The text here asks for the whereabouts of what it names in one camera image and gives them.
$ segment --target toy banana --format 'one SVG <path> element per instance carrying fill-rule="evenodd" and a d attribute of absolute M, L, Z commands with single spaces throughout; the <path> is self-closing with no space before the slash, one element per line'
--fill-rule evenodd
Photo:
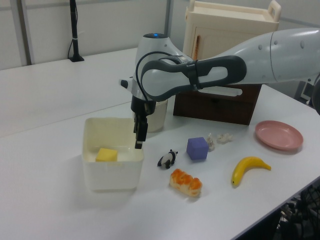
<path fill-rule="evenodd" d="M 262 159 L 256 156 L 247 156 L 243 158 L 239 163 L 236 165 L 235 169 L 233 170 L 231 183 L 233 186 L 238 186 L 242 177 L 245 174 L 246 169 L 251 168 L 264 168 L 271 170 L 271 166 L 266 164 Z"/>

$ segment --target yellow sponge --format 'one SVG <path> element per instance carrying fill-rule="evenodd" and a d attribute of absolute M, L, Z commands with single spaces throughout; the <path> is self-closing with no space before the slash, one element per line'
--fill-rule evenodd
<path fill-rule="evenodd" d="M 118 159 L 118 151 L 107 148 L 100 148 L 95 158 L 96 162 L 116 162 Z"/>

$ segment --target toy panda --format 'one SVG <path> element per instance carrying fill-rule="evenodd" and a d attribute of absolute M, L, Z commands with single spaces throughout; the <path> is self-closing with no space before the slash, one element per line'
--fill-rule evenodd
<path fill-rule="evenodd" d="M 173 151 L 172 149 L 170 149 L 170 152 L 160 158 L 160 160 L 158 161 L 158 167 L 161 167 L 162 164 L 164 164 L 165 168 L 169 169 L 170 165 L 175 164 L 177 154 L 177 151 Z"/>

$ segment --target bread roll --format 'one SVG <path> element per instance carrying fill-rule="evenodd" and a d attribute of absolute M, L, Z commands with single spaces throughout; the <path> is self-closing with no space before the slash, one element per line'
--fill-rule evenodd
<path fill-rule="evenodd" d="M 191 197 L 196 197 L 201 192 L 202 183 L 199 178 L 193 178 L 177 168 L 171 173 L 170 186 Z"/>

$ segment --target white cup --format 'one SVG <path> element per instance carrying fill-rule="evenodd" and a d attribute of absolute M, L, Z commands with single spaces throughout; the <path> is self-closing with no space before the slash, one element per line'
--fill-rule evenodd
<path fill-rule="evenodd" d="M 148 122 L 148 133 L 156 132 L 163 128 L 166 119 L 167 106 L 168 99 L 157 102 L 155 104 L 154 113 L 146 116 Z"/>

